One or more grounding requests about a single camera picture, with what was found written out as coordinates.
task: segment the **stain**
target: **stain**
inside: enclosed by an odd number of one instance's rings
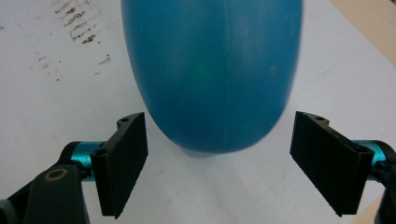
[[[75,26],[75,28],[73,28],[73,31],[75,31],[75,30],[77,30],[77,29],[79,29],[79,28],[83,28],[83,27],[87,24],[87,22],[88,22],[88,21],[84,21],[83,23],[81,23],[81,24]]]
[[[96,35],[90,35],[87,39],[82,41],[82,44],[91,43],[95,37]]]
[[[105,59],[104,61],[102,61],[101,63],[99,63],[99,64],[109,63],[109,62],[110,62],[110,55],[107,54],[107,55],[106,55],[106,59]]]
[[[64,4],[61,6],[61,8],[55,10],[55,13],[58,14],[58,13],[60,13],[61,11],[65,10],[67,7],[69,7],[70,3],[72,3],[72,2],[73,2],[73,0],[69,0],[68,2],[64,3]]]
[[[72,14],[72,13],[75,12],[75,11],[76,11],[76,8],[75,8],[75,7],[72,7],[72,8],[70,8],[70,10],[68,10],[68,11],[66,12],[66,15]]]
[[[96,19],[100,12],[87,0],[58,0],[52,4],[55,14],[64,22],[70,38],[81,44],[91,43],[100,33],[96,29]]]
[[[88,28],[88,30],[86,30],[86,31],[82,32],[80,35],[76,35],[76,36],[73,36],[73,35],[72,35],[73,32],[70,32],[70,37],[72,38],[73,41],[76,41],[76,39],[83,37],[83,36],[84,36],[85,34],[87,34],[90,30],[91,30],[91,28]]]
[[[67,24],[64,25],[64,27],[66,27],[66,26],[70,25],[71,23],[73,23],[76,19],[81,18],[84,14],[85,14],[85,11],[82,11],[82,12],[80,12],[80,13],[78,13],[78,14],[75,14],[75,15],[73,16],[73,18],[70,19],[69,22],[68,22]]]

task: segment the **robotic arm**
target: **robotic arm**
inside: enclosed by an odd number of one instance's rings
[[[72,142],[60,159],[6,200],[0,223],[89,223],[80,182],[95,181],[103,216],[119,217],[148,155],[143,113],[117,121],[106,142]]]

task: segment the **bolt hole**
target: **bolt hole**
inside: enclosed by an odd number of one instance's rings
[[[104,156],[106,154],[107,154],[107,149],[99,149],[99,150],[95,151],[96,156]]]
[[[50,171],[44,176],[44,179],[51,182],[55,180],[62,179],[67,174],[66,169],[55,169]]]

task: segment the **black bracket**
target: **black bracket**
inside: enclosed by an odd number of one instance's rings
[[[149,154],[143,114],[120,119],[117,126],[117,132],[91,153],[102,214],[115,218],[128,201]]]
[[[375,223],[396,223],[396,153],[384,142],[351,141],[327,119],[296,112],[290,155],[338,216],[357,213],[368,179],[381,182],[386,193]]]

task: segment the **teal metal joint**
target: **teal metal joint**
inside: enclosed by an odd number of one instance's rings
[[[362,147],[367,147],[370,150],[374,152],[373,160],[372,160],[372,169],[374,170],[375,164],[379,161],[386,161],[387,157],[385,156],[384,151],[382,148],[375,142],[371,140],[354,140],[353,141],[355,144],[362,146]],[[367,180],[376,180],[374,177],[371,175],[368,176]]]
[[[79,161],[81,164],[92,171],[91,152],[99,148],[104,142],[80,142],[74,149],[71,160]],[[94,181],[93,175],[85,178],[84,181]]]

